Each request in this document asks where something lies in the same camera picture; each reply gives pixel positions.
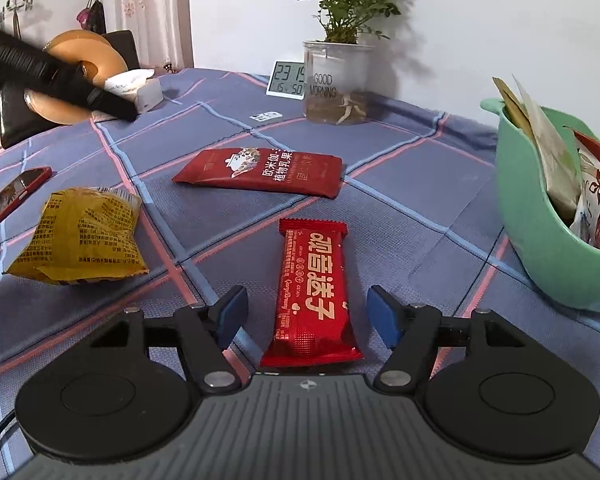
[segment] transparent plastic pot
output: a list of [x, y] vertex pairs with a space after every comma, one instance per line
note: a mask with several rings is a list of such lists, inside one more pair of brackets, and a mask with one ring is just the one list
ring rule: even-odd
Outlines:
[[304, 42], [304, 116], [314, 123], [358, 124], [366, 119], [366, 82], [373, 47]]

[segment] black chair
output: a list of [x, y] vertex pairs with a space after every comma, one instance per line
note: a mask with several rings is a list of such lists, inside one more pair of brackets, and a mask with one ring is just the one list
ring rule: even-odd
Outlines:
[[[140, 68], [134, 35], [130, 30], [117, 30], [103, 34], [129, 70]], [[0, 90], [0, 143], [3, 148], [29, 139], [55, 128], [58, 124], [47, 121], [30, 110], [24, 100], [24, 89], [17, 84], [6, 84]]]

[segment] tissue box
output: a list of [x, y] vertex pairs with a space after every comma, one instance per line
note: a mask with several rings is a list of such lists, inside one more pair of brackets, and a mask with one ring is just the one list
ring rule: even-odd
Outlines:
[[[113, 76], [113, 78], [107, 79], [104, 88], [133, 101], [136, 104], [138, 113], [143, 114], [157, 106], [163, 99], [162, 86], [159, 79], [146, 79], [144, 82], [140, 79], [142, 76], [151, 76], [153, 73], [153, 70], [131, 70], [130, 72], [118, 74], [117, 76]], [[99, 111], [92, 112], [91, 116], [95, 123], [114, 119], [109, 114]]]

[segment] red phone case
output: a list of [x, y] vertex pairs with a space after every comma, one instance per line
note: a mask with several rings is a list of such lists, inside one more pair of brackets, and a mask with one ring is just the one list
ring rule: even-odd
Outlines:
[[[18, 206], [26, 200], [27, 196], [29, 196], [31, 193], [33, 193], [35, 190], [37, 190], [40, 186], [42, 186], [47, 180], [49, 180], [51, 178], [51, 176], [53, 174], [53, 171], [51, 170], [51, 168], [49, 166], [43, 166], [40, 168], [31, 168], [31, 169], [32, 170], [43, 170], [43, 171], [33, 182], [31, 182], [23, 191], [20, 192], [20, 194], [13, 200], [13, 202], [11, 202], [0, 213], [0, 222], [2, 222], [5, 218], [7, 218], [7, 216], [9, 216], [14, 210], [16, 210], [18, 208]], [[20, 178], [20, 176], [23, 173], [21, 173], [19, 176], [14, 178], [11, 182]]]

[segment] barcode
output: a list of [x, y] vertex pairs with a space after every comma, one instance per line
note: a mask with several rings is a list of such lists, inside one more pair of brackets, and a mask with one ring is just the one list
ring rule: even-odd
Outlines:
[[136, 208], [140, 207], [140, 204], [142, 203], [142, 200], [140, 199], [140, 197], [138, 195], [129, 193], [129, 192], [125, 191], [124, 189], [122, 189], [121, 187], [118, 189], [114, 189], [112, 187], [96, 187], [95, 189], [99, 192], [111, 193], [111, 194], [117, 196], [118, 198], [121, 198], [125, 202], [128, 202], [131, 205], [132, 209], [136, 209]]

